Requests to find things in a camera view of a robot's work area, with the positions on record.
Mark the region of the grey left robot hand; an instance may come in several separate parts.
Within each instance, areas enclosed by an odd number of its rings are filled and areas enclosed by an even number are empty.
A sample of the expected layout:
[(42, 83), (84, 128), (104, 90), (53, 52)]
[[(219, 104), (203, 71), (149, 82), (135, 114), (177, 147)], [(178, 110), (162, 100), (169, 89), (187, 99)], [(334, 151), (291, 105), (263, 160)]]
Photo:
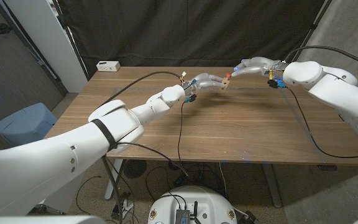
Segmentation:
[(224, 88), (223, 78), (208, 73), (200, 73), (183, 84), (185, 96), (197, 94), (200, 90), (208, 88)]

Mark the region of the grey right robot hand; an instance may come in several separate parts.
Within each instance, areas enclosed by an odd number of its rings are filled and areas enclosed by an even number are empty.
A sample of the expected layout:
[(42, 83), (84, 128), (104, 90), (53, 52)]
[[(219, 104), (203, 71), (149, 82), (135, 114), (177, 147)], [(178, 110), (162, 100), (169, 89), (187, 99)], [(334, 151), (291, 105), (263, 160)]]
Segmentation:
[(262, 75), (269, 76), (270, 70), (284, 70), (288, 63), (281, 60), (272, 60), (265, 57), (253, 57), (242, 59), (241, 62), (234, 67), (231, 77), (241, 75)]

